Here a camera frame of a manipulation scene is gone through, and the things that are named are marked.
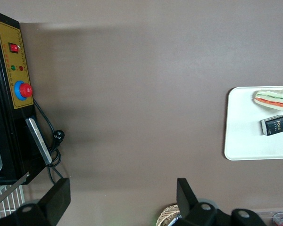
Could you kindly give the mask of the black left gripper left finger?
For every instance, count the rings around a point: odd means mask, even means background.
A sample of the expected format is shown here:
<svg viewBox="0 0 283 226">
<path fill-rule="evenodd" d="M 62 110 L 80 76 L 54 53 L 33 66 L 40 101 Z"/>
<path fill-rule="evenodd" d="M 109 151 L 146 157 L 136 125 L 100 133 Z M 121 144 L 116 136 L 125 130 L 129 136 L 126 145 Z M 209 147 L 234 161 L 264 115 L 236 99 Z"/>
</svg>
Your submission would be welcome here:
<svg viewBox="0 0 283 226">
<path fill-rule="evenodd" d="M 16 211 L 16 225 L 56 226 L 70 202 L 70 179 L 61 178 L 38 202 L 26 204 Z"/>
</svg>

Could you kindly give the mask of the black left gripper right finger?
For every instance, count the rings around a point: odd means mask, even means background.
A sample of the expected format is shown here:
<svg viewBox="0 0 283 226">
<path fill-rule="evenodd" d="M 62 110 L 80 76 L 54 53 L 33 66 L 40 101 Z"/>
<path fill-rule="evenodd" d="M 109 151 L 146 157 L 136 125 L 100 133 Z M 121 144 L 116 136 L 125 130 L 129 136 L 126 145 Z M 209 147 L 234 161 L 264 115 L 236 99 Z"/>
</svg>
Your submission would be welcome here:
<svg viewBox="0 0 283 226">
<path fill-rule="evenodd" d="M 214 226 L 216 208 L 209 202 L 198 201 L 185 178 L 177 179 L 176 202 L 181 214 L 177 226 Z"/>
</svg>

